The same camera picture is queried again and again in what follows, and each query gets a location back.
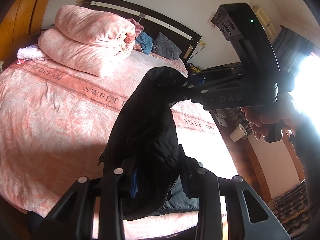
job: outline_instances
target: white wall-mounted unit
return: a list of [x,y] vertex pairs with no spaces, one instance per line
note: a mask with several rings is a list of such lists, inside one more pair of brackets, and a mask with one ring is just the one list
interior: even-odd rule
[[261,23],[262,27],[264,28],[269,40],[273,40],[276,36],[276,30],[273,27],[273,24],[271,23],[269,17],[266,15],[264,10],[257,5],[253,6],[252,10]]

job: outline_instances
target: hand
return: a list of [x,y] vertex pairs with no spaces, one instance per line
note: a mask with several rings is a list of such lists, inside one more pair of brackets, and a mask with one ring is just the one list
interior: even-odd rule
[[289,93],[279,94],[272,108],[268,106],[268,109],[262,111],[262,113],[255,112],[252,107],[241,107],[241,111],[245,113],[245,118],[249,122],[257,140],[261,136],[268,135],[266,124],[273,124],[282,120],[285,124],[283,130],[292,130],[294,132],[295,128],[304,121],[303,114],[300,113]]

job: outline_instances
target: black garment on bed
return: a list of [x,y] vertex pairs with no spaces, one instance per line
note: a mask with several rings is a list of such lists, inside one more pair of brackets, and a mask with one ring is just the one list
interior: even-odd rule
[[[136,196],[131,200],[123,199],[126,220],[136,220],[156,212],[170,199],[171,189],[179,194],[178,198],[185,199],[176,205],[170,202],[168,209],[172,212],[198,208],[198,201],[189,200],[179,189],[180,182],[172,188],[180,173],[178,138],[165,92],[158,86],[164,83],[183,84],[185,79],[173,68],[150,69],[124,104],[112,128],[104,151],[103,174],[119,168],[124,159],[135,154],[138,156],[138,172],[142,174]],[[157,214],[168,212],[160,210]]]

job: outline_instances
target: headboard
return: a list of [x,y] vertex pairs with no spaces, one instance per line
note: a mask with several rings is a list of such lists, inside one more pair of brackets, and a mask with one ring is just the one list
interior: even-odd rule
[[123,0],[84,0],[82,7],[108,11],[126,19],[133,18],[144,27],[153,39],[159,32],[168,37],[181,51],[180,58],[186,63],[195,50],[201,36],[177,21],[146,7]]

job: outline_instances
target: white cup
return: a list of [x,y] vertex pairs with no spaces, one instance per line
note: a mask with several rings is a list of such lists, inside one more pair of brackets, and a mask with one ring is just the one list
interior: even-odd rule
[[234,142],[241,139],[243,136],[247,135],[247,131],[242,125],[238,125],[236,129],[233,130],[232,133],[230,133],[230,138]]

